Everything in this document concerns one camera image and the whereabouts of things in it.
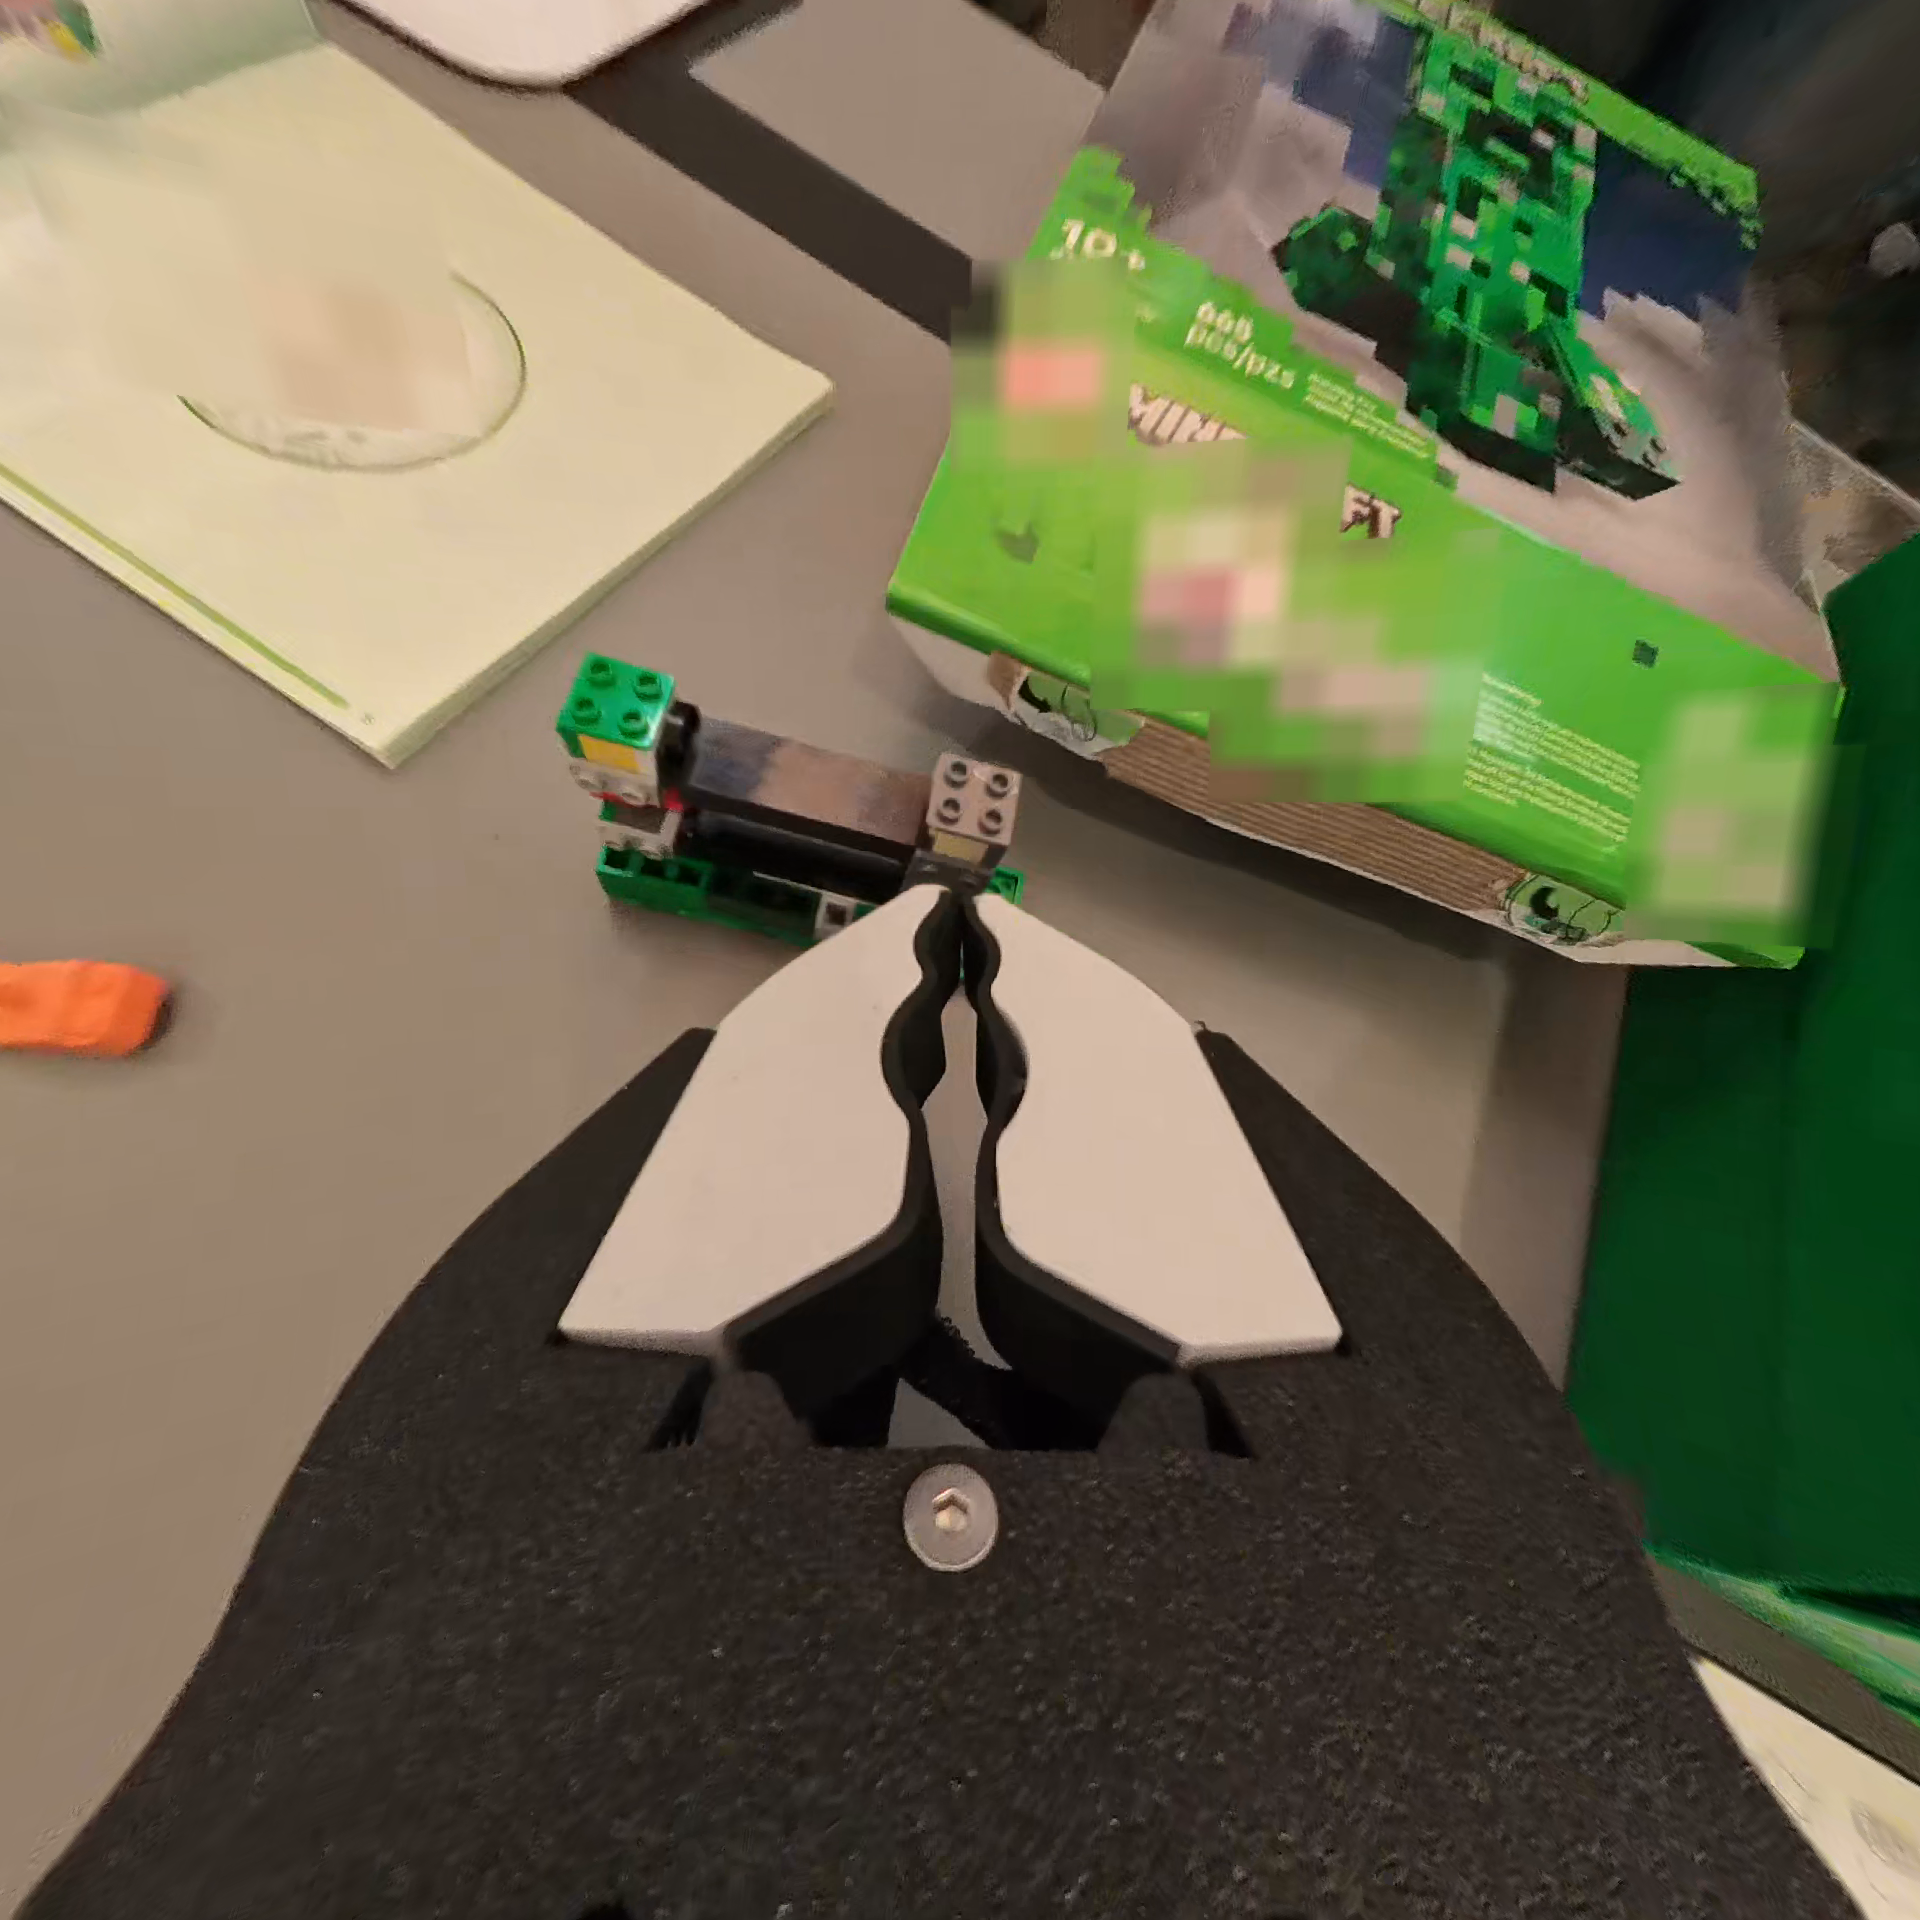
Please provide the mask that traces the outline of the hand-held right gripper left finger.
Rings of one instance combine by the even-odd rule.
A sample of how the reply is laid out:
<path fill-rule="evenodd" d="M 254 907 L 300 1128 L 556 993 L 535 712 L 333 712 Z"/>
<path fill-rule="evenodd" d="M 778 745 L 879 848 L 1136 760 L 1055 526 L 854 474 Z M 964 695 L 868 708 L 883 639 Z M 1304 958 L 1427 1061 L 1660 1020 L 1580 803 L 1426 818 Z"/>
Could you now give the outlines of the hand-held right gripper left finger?
<path fill-rule="evenodd" d="M 558 1316 L 558 1348 L 758 1382 L 826 1449 L 883 1449 L 934 1330 L 957 896 L 914 885 L 769 975 L 703 1041 Z"/>

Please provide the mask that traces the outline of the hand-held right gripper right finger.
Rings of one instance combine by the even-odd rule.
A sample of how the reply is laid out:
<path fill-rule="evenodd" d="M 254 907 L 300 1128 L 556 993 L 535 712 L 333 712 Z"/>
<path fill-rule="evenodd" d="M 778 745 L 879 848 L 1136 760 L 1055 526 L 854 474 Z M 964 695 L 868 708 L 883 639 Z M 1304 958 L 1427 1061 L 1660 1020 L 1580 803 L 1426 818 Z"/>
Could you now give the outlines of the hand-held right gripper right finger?
<path fill-rule="evenodd" d="M 971 1289 L 1000 1360 L 1102 1432 L 1139 1381 L 1331 1357 L 1331 1299 L 1197 1028 L 1005 899 L 966 913 Z"/>

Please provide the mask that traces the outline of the partly built toy brick model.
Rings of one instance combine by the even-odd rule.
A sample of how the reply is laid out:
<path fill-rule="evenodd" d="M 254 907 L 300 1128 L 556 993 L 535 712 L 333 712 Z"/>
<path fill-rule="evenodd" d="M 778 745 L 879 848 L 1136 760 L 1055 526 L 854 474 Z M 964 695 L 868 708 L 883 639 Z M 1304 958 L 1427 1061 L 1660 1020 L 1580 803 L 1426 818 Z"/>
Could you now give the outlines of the partly built toy brick model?
<path fill-rule="evenodd" d="M 1022 779 L 969 752 L 899 770 L 709 714 L 601 652 L 554 731 L 616 905 L 814 948 L 914 885 L 1022 903 L 1005 862 Z"/>

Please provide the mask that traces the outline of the white paper bag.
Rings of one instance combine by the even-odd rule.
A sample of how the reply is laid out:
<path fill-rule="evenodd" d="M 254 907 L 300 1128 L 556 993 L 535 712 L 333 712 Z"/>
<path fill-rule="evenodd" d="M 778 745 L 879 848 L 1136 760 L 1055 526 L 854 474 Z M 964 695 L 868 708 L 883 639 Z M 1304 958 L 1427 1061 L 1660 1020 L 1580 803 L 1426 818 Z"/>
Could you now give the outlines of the white paper bag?
<path fill-rule="evenodd" d="M 523 356 L 307 4 L 4 4 L 4 341 L 297 469 L 455 458 Z"/>

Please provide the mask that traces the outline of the grey desk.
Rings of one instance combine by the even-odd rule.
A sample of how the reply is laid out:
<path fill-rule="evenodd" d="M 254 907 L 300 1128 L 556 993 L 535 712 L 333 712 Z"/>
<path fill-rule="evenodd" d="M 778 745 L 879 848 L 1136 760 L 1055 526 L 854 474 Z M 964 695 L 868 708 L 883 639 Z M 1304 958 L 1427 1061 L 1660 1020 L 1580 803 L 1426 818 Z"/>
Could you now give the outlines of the grey desk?
<path fill-rule="evenodd" d="M 541 194 L 826 372 L 828 417 L 386 773 L 4 515 L 4 958 L 171 980 L 125 1064 L 4 1061 L 1 1884 L 153 1734 L 317 1421 L 498 1195 L 767 941 L 591 878 L 572 660 L 905 766 L 964 738 L 881 608 L 946 438 L 914 320 L 558 92 L 316 24 Z M 797 4 L 737 106 L 974 259 L 1032 235 L 1096 83 L 971 4 Z M 1623 975 L 1291 860 L 995 729 L 1032 910 L 1228 1033 L 1427 1216 L 1564 1381 Z"/>

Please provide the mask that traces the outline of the green plastic bin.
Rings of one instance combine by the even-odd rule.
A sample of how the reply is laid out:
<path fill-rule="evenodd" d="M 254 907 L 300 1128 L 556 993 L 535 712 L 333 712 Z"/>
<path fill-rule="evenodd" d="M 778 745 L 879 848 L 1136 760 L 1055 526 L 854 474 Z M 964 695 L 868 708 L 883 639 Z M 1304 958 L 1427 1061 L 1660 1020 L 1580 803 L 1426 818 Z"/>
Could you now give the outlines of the green plastic bin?
<path fill-rule="evenodd" d="M 1827 626 L 1821 943 L 1628 989 L 1568 1400 L 1657 1564 L 1913 1737 L 1918 540 Z"/>

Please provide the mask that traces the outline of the green toy brick box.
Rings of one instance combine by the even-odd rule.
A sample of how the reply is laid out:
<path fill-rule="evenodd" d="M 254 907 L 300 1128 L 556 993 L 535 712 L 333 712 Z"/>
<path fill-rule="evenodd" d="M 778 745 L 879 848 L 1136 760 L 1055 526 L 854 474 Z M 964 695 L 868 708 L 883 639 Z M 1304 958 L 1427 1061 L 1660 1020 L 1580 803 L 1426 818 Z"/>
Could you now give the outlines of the green toy brick box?
<path fill-rule="evenodd" d="M 1755 172 L 1480 4 L 1152 4 L 951 320 L 940 684 L 1616 967 L 1795 968 L 1843 695 Z"/>

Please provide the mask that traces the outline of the pale green instruction booklet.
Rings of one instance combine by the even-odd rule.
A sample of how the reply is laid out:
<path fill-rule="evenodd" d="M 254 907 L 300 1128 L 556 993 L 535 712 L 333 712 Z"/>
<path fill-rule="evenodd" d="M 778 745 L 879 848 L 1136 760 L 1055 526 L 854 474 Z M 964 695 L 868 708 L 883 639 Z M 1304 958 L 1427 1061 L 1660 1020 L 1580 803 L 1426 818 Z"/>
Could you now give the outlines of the pale green instruction booklet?
<path fill-rule="evenodd" d="M 523 359 L 480 445 L 305 469 L 4 341 L 4 507 L 397 766 L 828 409 L 831 381 L 403 104 L 454 269 Z"/>

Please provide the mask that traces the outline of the orange brick separator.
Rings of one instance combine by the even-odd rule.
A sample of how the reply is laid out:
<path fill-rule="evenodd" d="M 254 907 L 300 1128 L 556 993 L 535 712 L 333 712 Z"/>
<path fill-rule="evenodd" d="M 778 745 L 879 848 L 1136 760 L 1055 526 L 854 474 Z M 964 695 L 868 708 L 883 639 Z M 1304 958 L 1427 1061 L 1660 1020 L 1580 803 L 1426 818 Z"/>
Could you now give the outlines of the orange brick separator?
<path fill-rule="evenodd" d="M 127 1061 L 156 1042 L 173 990 L 117 962 L 4 962 L 1 1052 Z"/>

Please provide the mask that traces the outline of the black panel on white stand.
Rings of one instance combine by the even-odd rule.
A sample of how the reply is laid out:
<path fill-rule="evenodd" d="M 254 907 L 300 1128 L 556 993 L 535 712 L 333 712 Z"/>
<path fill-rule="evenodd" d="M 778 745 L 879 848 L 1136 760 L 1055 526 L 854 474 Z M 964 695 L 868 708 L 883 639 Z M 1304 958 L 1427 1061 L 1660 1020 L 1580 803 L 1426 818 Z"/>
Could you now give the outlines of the black panel on white stand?
<path fill-rule="evenodd" d="M 702 3 L 348 3 L 381 33 L 483 84 L 556 90 L 677 26 Z"/>

